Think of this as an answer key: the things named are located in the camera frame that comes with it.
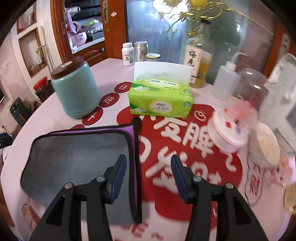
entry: green tissue package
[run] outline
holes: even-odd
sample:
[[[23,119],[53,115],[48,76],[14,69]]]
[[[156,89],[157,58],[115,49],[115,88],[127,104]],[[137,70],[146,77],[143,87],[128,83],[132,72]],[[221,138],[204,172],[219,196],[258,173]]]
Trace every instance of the green tissue package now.
[[[187,118],[193,104],[188,85],[168,80],[136,80],[128,92],[131,113]]]

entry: teal ceramic jar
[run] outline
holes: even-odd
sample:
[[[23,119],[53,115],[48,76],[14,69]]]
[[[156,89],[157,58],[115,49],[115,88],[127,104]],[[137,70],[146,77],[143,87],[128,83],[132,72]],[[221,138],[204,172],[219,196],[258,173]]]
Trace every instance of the teal ceramic jar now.
[[[98,106],[98,87],[88,63],[81,57],[57,67],[52,78],[52,86],[68,116],[81,118]]]

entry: door handle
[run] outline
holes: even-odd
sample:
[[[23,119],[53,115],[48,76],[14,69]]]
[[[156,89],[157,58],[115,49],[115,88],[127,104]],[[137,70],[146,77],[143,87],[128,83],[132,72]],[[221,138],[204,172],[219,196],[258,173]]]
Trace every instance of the door handle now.
[[[104,23],[109,23],[108,0],[103,1]]]

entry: blue gripper pad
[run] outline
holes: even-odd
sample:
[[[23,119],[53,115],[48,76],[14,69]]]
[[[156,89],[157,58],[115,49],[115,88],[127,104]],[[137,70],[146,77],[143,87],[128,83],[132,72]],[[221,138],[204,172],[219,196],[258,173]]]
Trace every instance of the blue gripper pad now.
[[[186,182],[182,175],[180,166],[178,165],[178,161],[181,162],[180,158],[177,155],[173,155],[172,158],[170,159],[170,166],[172,168],[173,176],[175,178],[175,183],[177,185],[177,189],[180,194],[180,197],[183,199],[185,203],[187,203],[188,195],[186,190]]]
[[[121,188],[121,185],[123,183],[123,178],[124,178],[124,175],[126,173],[126,167],[127,167],[127,160],[126,160],[125,155],[120,155],[119,159],[117,161],[119,161],[119,160],[120,160],[120,165],[119,165],[119,168],[117,170],[114,181],[112,182],[112,189],[111,189],[112,192],[111,192],[111,197],[110,197],[110,200],[111,200],[112,203],[114,203],[114,201],[119,196],[120,188]]]

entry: white round container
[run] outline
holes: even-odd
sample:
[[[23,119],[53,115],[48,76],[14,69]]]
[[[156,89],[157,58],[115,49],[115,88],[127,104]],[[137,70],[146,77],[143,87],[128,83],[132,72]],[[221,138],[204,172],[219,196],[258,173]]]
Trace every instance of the white round container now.
[[[248,142],[248,131],[227,118],[223,109],[216,110],[208,122],[208,133],[219,149],[234,153]]]
[[[207,123],[207,131],[209,133],[209,136],[212,140],[212,142],[215,144],[216,147],[218,147],[220,150],[224,152],[230,152],[234,153],[237,151],[237,147],[229,144],[228,142],[224,141],[222,137],[218,134],[214,127],[213,119],[210,118]]]
[[[276,136],[265,124],[259,122],[249,139],[251,160],[260,167],[277,166],[281,151]]]
[[[124,43],[122,45],[122,60],[123,65],[130,66],[135,64],[135,54],[133,49],[133,43]]]

